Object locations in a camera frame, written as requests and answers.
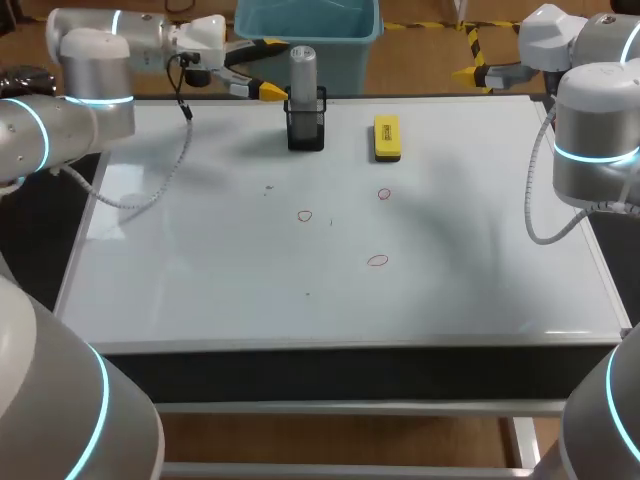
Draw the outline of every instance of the red circle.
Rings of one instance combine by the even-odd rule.
[[[309,218],[302,218],[300,215],[301,215],[301,214],[303,214],[303,213],[308,213],[308,214],[309,214]],[[313,213],[312,213],[312,212],[310,212],[309,210],[300,210],[300,211],[298,212],[298,220],[299,220],[300,222],[306,223],[306,222],[308,222],[309,220],[311,220],[311,217],[313,217]]]
[[[378,262],[371,263],[376,258],[382,260],[382,263],[378,263]],[[389,257],[387,257],[386,255],[374,255],[369,260],[367,260],[367,265],[369,265],[370,267],[382,267],[383,265],[386,265],[388,261],[389,261]]]
[[[391,196],[391,190],[388,188],[381,188],[378,190],[378,198],[380,200],[387,200]]]

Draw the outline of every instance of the silver marker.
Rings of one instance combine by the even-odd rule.
[[[316,111],[317,109],[317,63],[316,52],[307,46],[291,50],[291,110]],[[317,116],[313,114],[292,115],[293,137],[295,140],[313,139],[318,134]]]

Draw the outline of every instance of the wooden floor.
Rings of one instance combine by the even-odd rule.
[[[180,8],[188,0],[172,0]],[[26,15],[45,17],[52,8],[84,7],[86,0],[22,0]],[[162,11],[161,0],[93,0],[95,8]],[[234,0],[197,0],[187,17],[223,13],[233,17]],[[540,0],[469,0],[468,20],[522,20]],[[451,0],[380,0],[387,22],[453,21]],[[608,0],[557,0],[565,11],[590,16],[608,10]],[[517,37],[509,28],[479,34],[488,63],[518,60]],[[48,59],[42,24],[24,25],[0,38],[1,65],[43,65]],[[387,31],[374,44],[368,94],[476,93],[456,84],[451,73],[473,66],[464,33],[453,29]],[[213,85],[204,92],[222,91]],[[170,93],[163,75],[136,78],[137,94]],[[541,92],[540,78],[519,86]],[[168,461],[339,463],[502,467],[511,466],[505,432],[497,418],[309,417],[255,415],[163,415]],[[538,419],[542,452],[555,441],[556,419]]]

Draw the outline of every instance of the red marker drawing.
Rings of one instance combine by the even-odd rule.
[[[378,190],[378,198],[380,200],[387,200],[391,196],[391,190],[388,188],[381,188]]]
[[[367,265],[369,265],[370,267],[381,267],[383,265],[386,265],[388,261],[389,257],[387,257],[386,255],[374,255],[367,261]]]
[[[301,210],[298,212],[298,220],[304,223],[311,220],[312,216],[313,216],[313,213],[311,213],[309,210]]]

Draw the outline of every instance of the blue bin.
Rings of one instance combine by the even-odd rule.
[[[329,96],[364,90],[371,44],[384,32],[378,0],[238,0],[235,32],[256,40],[309,45],[318,55],[318,85]],[[289,55],[251,62],[252,76],[290,85]]]

